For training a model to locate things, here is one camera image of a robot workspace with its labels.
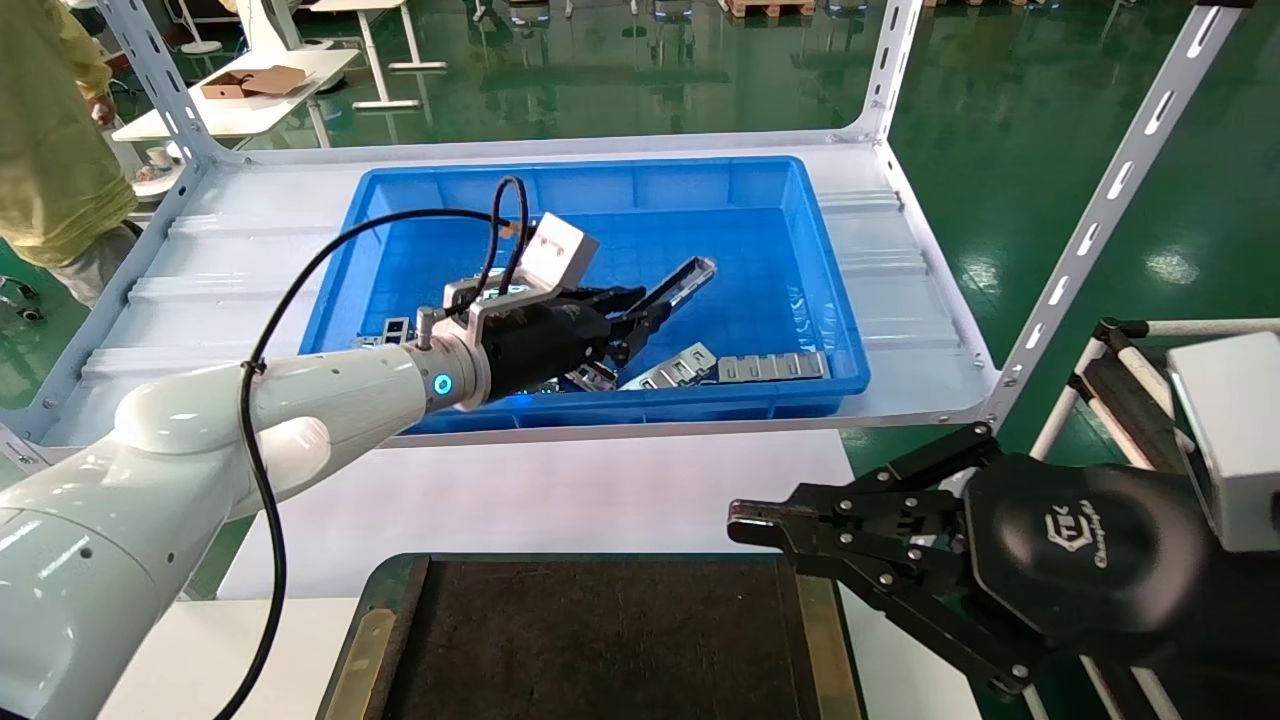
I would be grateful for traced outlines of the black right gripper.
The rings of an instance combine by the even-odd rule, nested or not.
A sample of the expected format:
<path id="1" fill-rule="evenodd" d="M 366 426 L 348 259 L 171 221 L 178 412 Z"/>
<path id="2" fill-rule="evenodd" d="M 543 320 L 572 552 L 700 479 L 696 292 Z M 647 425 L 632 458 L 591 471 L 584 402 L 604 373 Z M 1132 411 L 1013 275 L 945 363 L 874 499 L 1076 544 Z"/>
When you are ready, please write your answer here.
<path id="1" fill-rule="evenodd" d="M 728 536 L 782 551 L 800 575 L 838 582 L 1005 696 L 1030 687 L 1048 646 L 980 609 L 960 553 L 906 539 L 950 530 L 964 505 L 978 585 L 1036 632 L 1056 641 L 1155 634 L 1179 619 L 1213 552 L 1185 478 L 1002 456 L 992 427 L 975 421 L 842 486 L 801 483 L 781 501 L 737 498 Z M 979 471 L 963 500 L 942 487 L 970 470 Z M 973 605 L 957 611 L 948 600 Z"/>

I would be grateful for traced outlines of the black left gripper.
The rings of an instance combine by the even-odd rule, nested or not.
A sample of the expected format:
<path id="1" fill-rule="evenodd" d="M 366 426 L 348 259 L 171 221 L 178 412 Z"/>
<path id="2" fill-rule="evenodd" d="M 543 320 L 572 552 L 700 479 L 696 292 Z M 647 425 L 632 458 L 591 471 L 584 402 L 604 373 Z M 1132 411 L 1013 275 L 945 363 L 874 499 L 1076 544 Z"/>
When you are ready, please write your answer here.
<path id="1" fill-rule="evenodd" d="M 671 302 L 645 307 L 643 286 L 577 288 L 575 301 L 552 300 L 489 316 L 481 346 L 489 363 L 486 404 L 564 375 L 600 352 L 627 366 L 672 314 Z M 627 313 L 614 320 L 604 314 Z"/>

